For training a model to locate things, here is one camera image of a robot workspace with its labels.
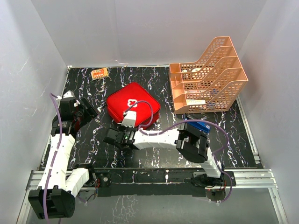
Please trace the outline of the red black medicine case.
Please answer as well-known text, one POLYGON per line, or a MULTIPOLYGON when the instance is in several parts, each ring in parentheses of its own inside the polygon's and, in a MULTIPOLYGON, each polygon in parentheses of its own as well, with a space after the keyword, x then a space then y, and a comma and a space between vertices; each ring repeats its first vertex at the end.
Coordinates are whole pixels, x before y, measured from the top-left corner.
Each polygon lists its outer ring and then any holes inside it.
POLYGON ((106 103, 108 114, 116 123, 123 121, 126 110, 136 112, 135 126, 143 125, 144 129, 159 118, 159 102, 135 82, 111 94, 106 103))

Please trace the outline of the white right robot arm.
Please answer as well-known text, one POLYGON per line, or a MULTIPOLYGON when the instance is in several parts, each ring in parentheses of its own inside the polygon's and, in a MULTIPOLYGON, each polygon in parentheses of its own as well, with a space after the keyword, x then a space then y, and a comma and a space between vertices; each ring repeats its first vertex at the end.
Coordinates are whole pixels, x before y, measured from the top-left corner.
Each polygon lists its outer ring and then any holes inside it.
POLYGON ((211 184, 219 185, 225 180, 222 165, 213 156, 207 137, 191 125, 195 120, 184 120, 164 131, 146 131, 134 127, 136 119, 137 112, 125 112, 121 126, 109 128, 103 141, 122 151, 144 148, 178 150, 189 162, 201 165, 211 184))

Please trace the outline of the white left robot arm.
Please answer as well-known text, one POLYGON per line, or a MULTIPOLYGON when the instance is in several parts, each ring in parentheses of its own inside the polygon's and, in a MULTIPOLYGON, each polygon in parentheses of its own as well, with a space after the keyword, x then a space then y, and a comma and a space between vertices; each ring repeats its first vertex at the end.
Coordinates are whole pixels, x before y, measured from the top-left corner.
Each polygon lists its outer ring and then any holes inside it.
POLYGON ((52 121, 50 151, 43 176, 35 190, 31 190, 28 201, 39 219, 72 217, 75 202, 81 188, 96 182, 93 165, 76 165, 67 175, 68 161, 77 133, 98 113, 85 99, 77 99, 72 91, 63 96, 50 94, 57 112, 52 121))

